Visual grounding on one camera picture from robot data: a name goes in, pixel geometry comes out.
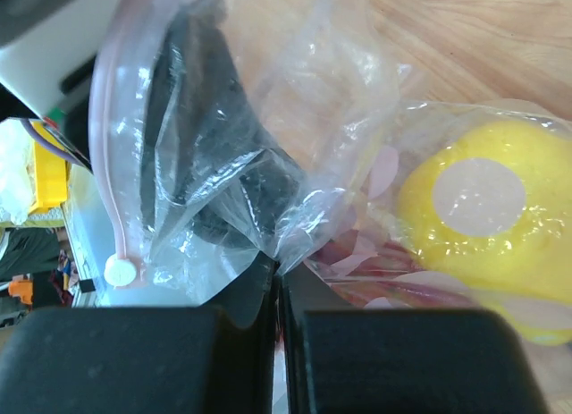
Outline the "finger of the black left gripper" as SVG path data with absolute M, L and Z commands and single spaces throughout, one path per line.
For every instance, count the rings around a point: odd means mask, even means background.
M 223 33 L 223 0 L 194 0 L 170 23 L 147 98 L 141 213 L 158 251 L 181 232 L 274 251 L 304 174 L 258 120 Z

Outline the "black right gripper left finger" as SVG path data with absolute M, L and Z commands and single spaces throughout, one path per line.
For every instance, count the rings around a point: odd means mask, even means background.
M 274 262 L 194 308 L 42 308 L 1 352 L 4 413 L 268 413 Z

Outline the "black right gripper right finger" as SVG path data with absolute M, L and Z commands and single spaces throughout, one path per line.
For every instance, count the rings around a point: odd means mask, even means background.
M 515 333 L 477 308 L 352 307 L 304 266 L 279 279 L 293 413 L 544 413 Z

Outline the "clear polka dot zip bag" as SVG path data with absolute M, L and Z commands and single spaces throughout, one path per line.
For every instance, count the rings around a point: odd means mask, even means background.
M 189 231 L 153 251 L 140 191 L 147 98 L 165 33 L 192 1 L 121 0 L 97 56 L 89 151 L 114 229 L 115 252 L 103 271 L 111 288 L 166 288 L 201 304 L 257 255 L 287 274 L 350 229 L 397 242 L 414 260 L 397 197 L 427 158 L 495 121 L 536 123 L 571 139 L 568 121 L 531 103 L 419 99 L 411 69 L 393 60 L 371 28 L 366 0 L 223 0 L 220 29 L 248 101 L 304 178 L 271 253 Z

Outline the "red fake grape bunch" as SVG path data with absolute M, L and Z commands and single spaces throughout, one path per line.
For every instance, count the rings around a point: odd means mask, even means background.
M 400 244 L 350 229 L 306 259 L 336 294 L 359 308 L 475 308 L 460 280 L 420 267 Z

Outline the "yellow fake pear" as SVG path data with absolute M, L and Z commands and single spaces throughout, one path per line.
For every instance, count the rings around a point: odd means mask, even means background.
M 459 279 L 526 339 L 571 340 L 571 139 L 519 120 L 486 123 L 400 187 L 403 242 Z

